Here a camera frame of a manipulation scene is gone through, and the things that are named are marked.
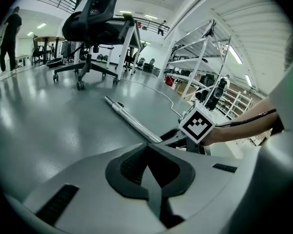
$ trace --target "forearm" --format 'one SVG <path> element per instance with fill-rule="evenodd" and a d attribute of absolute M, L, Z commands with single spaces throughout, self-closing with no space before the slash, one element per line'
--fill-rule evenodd
<path fill-rule="evenodd" d="M 266 98 L 230 122 L 246 120 L 271 109 L 274 109 L 274 107 L 271 105 L 269 98 Z"/>
<path fill-rule="evenodd" d="M 5 30 L 6 30 L 6 27 L 7 27 L 7 24 L 5 24 L 0 32 L 0 38 L 3 38 L 4 37 L 4 33 L 5 33 Z"/>
<path fill-rule="evenodd" d="M 277 117 L 278 114 L 275 112 L 239 126 L 217 127 L 218 129 L 215 131 L 215 142 L 226 142 L 259 135 L 271 129 Z"/>

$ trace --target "ceiling light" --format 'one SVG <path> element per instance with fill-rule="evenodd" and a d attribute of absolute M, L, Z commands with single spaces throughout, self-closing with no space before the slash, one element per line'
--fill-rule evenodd
<path fill-rule="evenodd" d="M 248 84 L 250 87 L 252 87 L 251 79 L 248 75 L 245 75 L 246 80 L 248 81 Z"/>
<path fill-rule="evenodd" d="M 145 43 L 145 44 L 151 44 L 151 43 L 148 42 L 148 41 L 142 41 L 142 40 L 140 40 L 140 42 Z"/>
<path fill-rule="evenodd" d="M 37 29 L 41 29 L 42 27 L 46 26 L 47 24 L 46 23 L 43 23 L 43 24 L 40 24 Z"/>
<path fill-rule="evenodd" d="M 120 12 L 120 13 L 123 13 L 123 14 L 124 14 L 124 13 L 125 13 L 125 14 L 131 14 L 131 11 L 127 11 L 127 10 L 120 10 L 119 12 Z"/>
<path fill-rule="evenodd" d="M 147 14 L 145 14 L 144 15 L 146 18 L 152 18 L 152 19 L 157 19 L 157 17 L 154 17 L 154 16 L 150 16 L 150 15 L 147 15 Z"/>
<path fill-rule="evenodd" d="M 233 57 L 236 59 L 236 61 L 239 64 L 242 64 L 240 57 L 237 55 L 237 53 L 234 51 L 234 49 L 231 46 L 230 46 L 229 50 L 230 50 L 231 54 L 233 55 Z"/>

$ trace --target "person on balcony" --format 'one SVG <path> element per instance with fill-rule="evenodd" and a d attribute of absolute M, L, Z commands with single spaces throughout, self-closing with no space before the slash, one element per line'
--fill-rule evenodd
<path fill-rule="evenodd" d="M 17 67 L 15 62 L 15 38 L 21 29 L 21 17 L 19 16 L 20 8 L 14 8 L 12 14 L 4 23 L 3 30 L 0 35 L 0 67 L 2 70 L 1 76 L 5 75 L 5 60 L 6 52 L 10 58 L 11 71 Z"/>
<path fill-rule="evenodd" d="M 167 28 L 166 26 L 166 21 L 164 20 L 164 22 L 161 23 L 161 25 L 158 27 L 158 31 L 157 34 L 162 34 L 162 36 L 164 36 L 164 29 Z"/>

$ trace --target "human arm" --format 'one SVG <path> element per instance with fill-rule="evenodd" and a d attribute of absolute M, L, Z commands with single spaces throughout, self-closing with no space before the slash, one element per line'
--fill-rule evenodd
<path fill-rule="evenodd" d="M 16 30 L 16 34 L 18 34 L 18 32 L 21 30 L 21 26 L 19 26 Z"/>
<path fill-rule="evenodd" d="M 6 22 L 6 23 L 4 24 L 2 30 L 1 30 L 1 33 L 0 33 L 0 44 L 1 44 L 1 42 L 2 42 L 2 39 L 3 39 L 3 37 L 4 37 L 5 30 L 6 30 L 6 28 L 7 28 L 8 25 L 9 25 L 9 23 Z"/>
<path fill-rule="evenodd" d="M 226 123 L 237 122 L 252 118 L 260 113 L 269 111 L 274 107 L 271 105 L 269 98 L 266 98 L 255 106 L 247 110 L 245 113 L 240 115 Z M 261 134 L 270 128 L 272 128 L 274 122 L 278 117 L 278 113 L 274 112 L 267 116 L 261 117 L 254 121 L 251 121 L 246 124 L 242 124 L 234 127 L 214 127 L 209 134 L 202 140 L 204 146 L 211 145 L 217 142 L 231 141 L 241 138 L 248 138 L 258 134 Z"/>

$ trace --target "cable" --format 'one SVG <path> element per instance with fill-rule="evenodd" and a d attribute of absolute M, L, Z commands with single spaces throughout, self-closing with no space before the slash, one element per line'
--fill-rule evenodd
<path fill-rule="evenodd" d="M 231 122 L 231 123 L 228 123 L 228 124 L 225 124 L 225 125 L 216 125 L 216 127 L 234 127 L 234 126 L 239 126 L 239 125 L 246 124 L 246 123 L 249 123 L 251 121 L 257 120 L 257 119 L 259 119 L 261 117 L 270 115 L 270 114 L 272 114 L 274 112 L 276 112 L 276 109 L 271 109 L 269 111 L 263 112 L 261 114 L 258 114 L 256 116 L 252 117 L 252 118 L 249 118 L 249 119 L 245 119 L 245 120 L 242 120 L 242 121 Z"/>
<path fill-rule="evenodd" d="M 136 82 L 136 81 L 132 81 L 132 80 L 129 80 L 129 79 L 121 78 L 121 80 L 127 80 L 127 81 L 130 81 L 130 82 L 134 82 L 134 83 L 137 83 L 137 84 L 144 85 L 143 83 Z M 151 88 L 151 87 L 146 86 L 146 85 L 144 85 L 144 86 L 147 87 L 147 88 L 150 88 L 150 89 L 154 90 L 154 91 L 157 92 L 157 93 L 160 93 L 161 95 L 164 95 L 163 93 L 161 93 L 160 91 L 155 90 L 154 88 Z M 176 113 L 179 117 L 182 117 L 182 115 L 181 115 L 180 113 L 178 113 L 176 110 L 173 109 L 174 103 L 172 102 L 172 100 L 171 100 L 167 95 L 164 95 L 164 96 L 165 96 L 167 99 L 169 99 L 169 101 L 171 102 L 171 107 L 170 107 L 170 109 L 171 109 L 174 113 Z"/>

